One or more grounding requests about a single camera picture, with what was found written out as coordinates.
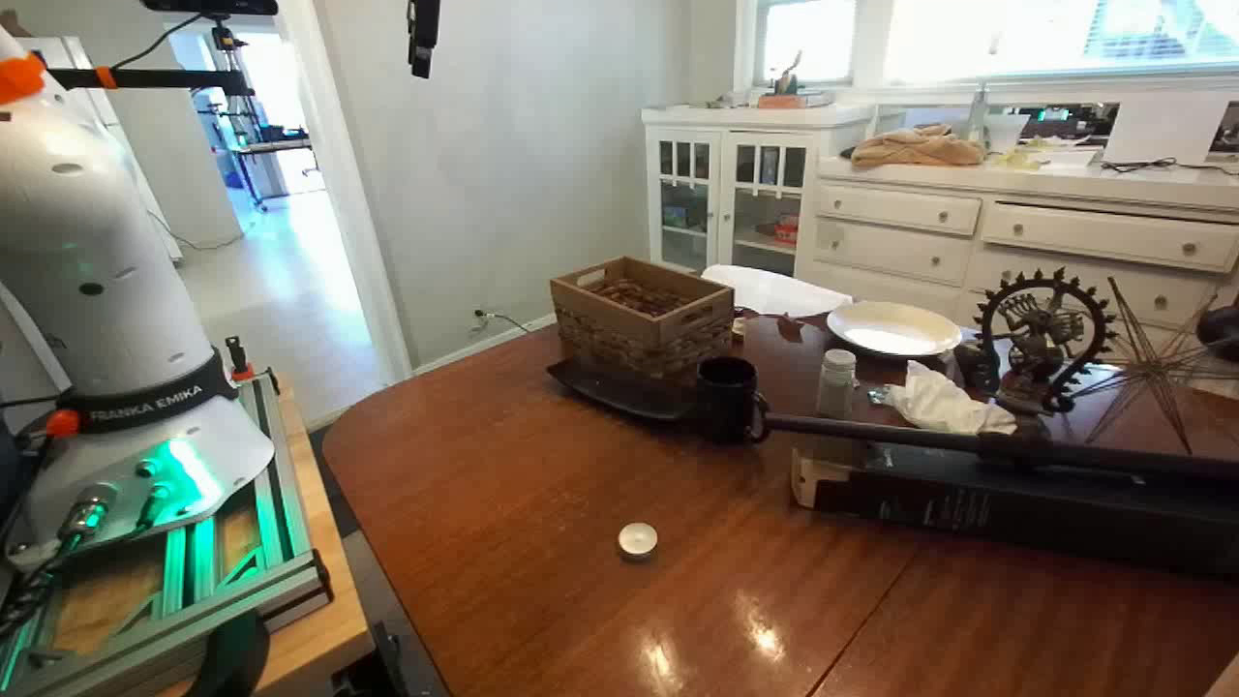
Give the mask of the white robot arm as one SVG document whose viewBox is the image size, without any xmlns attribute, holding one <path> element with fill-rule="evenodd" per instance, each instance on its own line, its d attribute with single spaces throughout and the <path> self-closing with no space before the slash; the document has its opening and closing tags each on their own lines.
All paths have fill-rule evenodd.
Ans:
<svg viewBox="0 0 1239 697">
<path fill-rule="evenodd" d="M 274 459 L 144 208 L 119 146 L 0 36 L 0 284 L 72 390 L 7 559 L 51 563 L 212 517 Z"/>
</svg>

